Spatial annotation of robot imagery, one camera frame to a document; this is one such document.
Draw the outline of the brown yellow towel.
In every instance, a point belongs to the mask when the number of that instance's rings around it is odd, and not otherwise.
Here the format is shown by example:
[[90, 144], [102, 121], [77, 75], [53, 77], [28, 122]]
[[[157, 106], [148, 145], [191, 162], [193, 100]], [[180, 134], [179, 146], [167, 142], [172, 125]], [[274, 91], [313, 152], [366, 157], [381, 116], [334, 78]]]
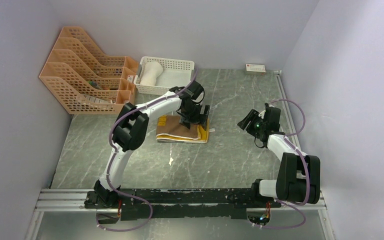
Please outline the brown yellow towel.
[[200, 124], [191, 124], [190, 128], [180, 123], [178, 115], [163, 115], [158, 118], [156, 127], [156, 140], [158, 142], [206, 144], [209, 140], [209, 122], [203, 127]]

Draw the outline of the cream white towel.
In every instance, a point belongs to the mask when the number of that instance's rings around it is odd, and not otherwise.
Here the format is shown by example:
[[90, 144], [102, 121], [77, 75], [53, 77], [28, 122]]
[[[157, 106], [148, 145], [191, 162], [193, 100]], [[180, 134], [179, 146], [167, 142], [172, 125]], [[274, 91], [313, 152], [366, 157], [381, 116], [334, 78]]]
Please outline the cream white towel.
[[155, 86], [157, 78], [163, 73], [163, 66], [157, 61], [151, 61], [144, 65], [140, 84], [145, 86]]

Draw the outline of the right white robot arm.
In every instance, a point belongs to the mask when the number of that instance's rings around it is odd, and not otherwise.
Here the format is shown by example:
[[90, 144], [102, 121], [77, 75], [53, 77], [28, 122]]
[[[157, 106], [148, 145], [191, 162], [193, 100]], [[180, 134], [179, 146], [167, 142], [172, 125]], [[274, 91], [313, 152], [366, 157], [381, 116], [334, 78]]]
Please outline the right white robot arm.
[[300, 205], [316, 204], [320, 200], [321, 161], [294, 145], [288, 136], [280, 131], [281, 110], [265, 104], [258, 112], [251, 109], [237, 126], [260, 141], [260, 149], [268, 149], [280, 161], [275, 180], [260, 179], [258, 188], [250, 193], [250, 202], [262, 207], [269, 197]]

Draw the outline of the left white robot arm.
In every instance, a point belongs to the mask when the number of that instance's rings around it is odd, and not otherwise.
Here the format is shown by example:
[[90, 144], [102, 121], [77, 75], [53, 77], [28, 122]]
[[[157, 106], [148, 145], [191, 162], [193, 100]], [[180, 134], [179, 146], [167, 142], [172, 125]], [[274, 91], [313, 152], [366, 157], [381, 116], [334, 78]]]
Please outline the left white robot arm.
[[104, 207], [112, 208], [118, 203], [124, 169], [133, 152], [143, 144], [149, 122], [170, 112], [177, 112], [179, 126], [204, 129], [210, 110], [209, 105], [202, 104], [204, 97], [203, 86], [192, 80], [187, 86], [172, 87], [146, 103], [127, 103], [123, 106], [109, 133], [111, 157], [94, 186], [98, 201]]

